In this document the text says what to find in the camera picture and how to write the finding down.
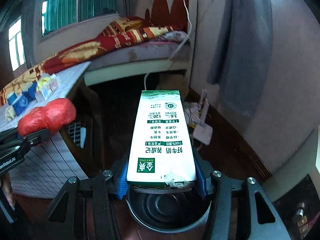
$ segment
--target bed headboard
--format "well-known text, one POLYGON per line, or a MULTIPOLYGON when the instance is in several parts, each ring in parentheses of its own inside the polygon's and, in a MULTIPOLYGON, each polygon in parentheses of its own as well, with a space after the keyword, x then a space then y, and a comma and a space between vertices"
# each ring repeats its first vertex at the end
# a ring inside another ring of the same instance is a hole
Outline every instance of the bed headboard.
MULTIPOLYGON (((192 64, 196 39, 198 2, 197 0, 185 0, 185 3, 189 11, 190 22, 192 24, 192 32, 190 35, 190 47, 192 52, 190 60, 192 64)), ((186 33, 190 28, 183 0, 153 0, 152 8, 146 9, 145 18, 150 19, 155 26, 182 23, 186 33)))

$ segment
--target blue gripper pad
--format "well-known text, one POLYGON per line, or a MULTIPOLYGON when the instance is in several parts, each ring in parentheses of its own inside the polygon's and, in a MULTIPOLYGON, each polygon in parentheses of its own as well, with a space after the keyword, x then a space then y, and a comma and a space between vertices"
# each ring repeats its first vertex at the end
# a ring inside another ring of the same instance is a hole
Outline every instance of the blue gripper pad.
POLYGON ((129 184, 127 183, 128 165, 129 165, 129 162, 127 162, 124 165, 121 171, 121 174, 119 176, 119 184, 118 184, 118 191, 117 191, 117 198, 119 200, 122 200, 123 196, 127 194, 127 190, 129 187, 129 184))
POLYGON ((206 196, 208 195, 206 189, 205 189, 205 177, 203 176, 199 164, 196 160, 196 158, 194 158, 195 160, 195 167, 196 167, 196 176, 197 176, 197 181, 196 181, 196 190, 198 192, 198 194, 205 199, 206 196))

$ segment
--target electrical wire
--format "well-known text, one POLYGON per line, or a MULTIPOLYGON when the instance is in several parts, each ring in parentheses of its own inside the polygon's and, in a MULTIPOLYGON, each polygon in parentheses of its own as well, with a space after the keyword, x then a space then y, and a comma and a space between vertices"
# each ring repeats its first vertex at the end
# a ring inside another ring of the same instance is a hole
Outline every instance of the electrical wire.
POLYGON ((175 51, 171 54, 171 56, 169 57, 169 60, 172 60, 173 57, 177 54, 177 52, 182 48, 182 46, 187 42, 187 40, 190 38, 190 34, 191 34, 191 31, 192 31, 192 24, 190 22, 190 17, 189 17, 189 11, 188 11, 188 8, 186 6, 186 1, 183 0, 183 5, 186 9, 186 12, 187 12, 187 18, 188 18, 188 22, 190 23, 190 28, 188 30, 188 33, 187 33, 187 36, 184 38, 184 40, 179 44, 179 46, 175 49, 175 51))
MULTIPOLYGON (((174 50, 174 52, 171 54, 171 56, 168 58, 169 62, 170 62, 170 67, 168 69, 168 71, 172 68, 173 66, 173 61, 171 61, 173 59, 173 57, 178 53, 178 51, 182 48, 182 46, 187 42, 188 39, 190 39, 190 35, 191 35, 191 31, 192 31, 192 24, 191 24, 191 21, 190 21, 190 17, 189 17, 189 11, 188 11, 188 8, 186 6, 186 1, 183 0, 183 5, 186 9, 186 12, 187 12, 187 18, 188 18, 188 22, 190 24, 190 28, 188 30, 188 33, 187 33, 187 36, 184 38, 184 40, 179 44, 179 46, 174 50)), ((147 81, 147 77, 148 75, 150 74, 151 72, 148 72, 145 74, 144 76, 144 90, 147 90, 147 85, 146 85, 146 81, 147 81)))
POLYGON ((189 109, 189 111, 190 111, 191 117, 194 116, 194 118, 197 120, 198 118, 195 116, 195 114, 193 114, 193 113, 191 112, 190 107, 188 107, 188 109, 189 109))
POLYGON ((191 117, 190 117, 190 115, 189 115, 187 112, 184 112, 184 113, 188 115, 188 117, 189 117, 189 124, 190 124, 190 123, 191 123, 191 117))
POLYGON ((147 74, 144 75, 144 79, 143 79, 143 83, 144 83, 144 90, 147 90, 147 85, 146 85, 146 81, 147 81, 147 77, 151 72, 148 72, 147 74))
POLYGON ((190 139, 191 139, 191 141, 192 141, 192 144, 191 144, 191 146, 193 146, 194 142, 193 142, 193 137, 192 137, 192 134, 190 133, 190 134, 189 134, 189 136, 190 136, 190 139))
POLYGON ((199 151, 203 146, 203 143, 200 144, 200 146, 197 148, 197 151, 199 151))

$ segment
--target human hand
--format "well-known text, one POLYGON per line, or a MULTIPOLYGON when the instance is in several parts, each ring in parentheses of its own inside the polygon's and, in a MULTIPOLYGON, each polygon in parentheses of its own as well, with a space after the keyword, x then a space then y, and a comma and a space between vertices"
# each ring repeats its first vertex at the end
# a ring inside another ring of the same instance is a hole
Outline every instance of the human hand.
POLYGON ((11 182, 10 182, 10 175, 9 173, 4 174, 0 179, 0 187, 3 190, 3 193, 8 200, 10 206, 14 207, 15 199, 12 192, 11 182))

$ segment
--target metal screw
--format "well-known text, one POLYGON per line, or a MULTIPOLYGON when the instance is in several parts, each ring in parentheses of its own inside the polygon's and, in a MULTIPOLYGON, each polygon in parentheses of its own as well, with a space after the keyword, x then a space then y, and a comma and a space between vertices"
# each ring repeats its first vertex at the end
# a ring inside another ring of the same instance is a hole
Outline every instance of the metal screw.
POLYGON ((112 171, 110 171, 110 170, 105 170, 102 172, 102 175, 105 177, 109 177, 109 176, 111 176, 111 174, 112 174, 112 171))
POLYGON ((219 177, 222 176, 222 173, 221 173, 221 171, 214 171, 214 172, 212 173, 212 175, 219 178, 219 177))
POLYGON ((70 177, 70 178, 68 179, 68 182, 71 183, 71 184, 75 183, 76 181, 77 181, 77 178, 76 178, 76 177, 70 177))
POLYGON ((250 184, 255 184, 256 183, 256 179, 255 178, 247 178, 247 182, 249 182, 250 184))

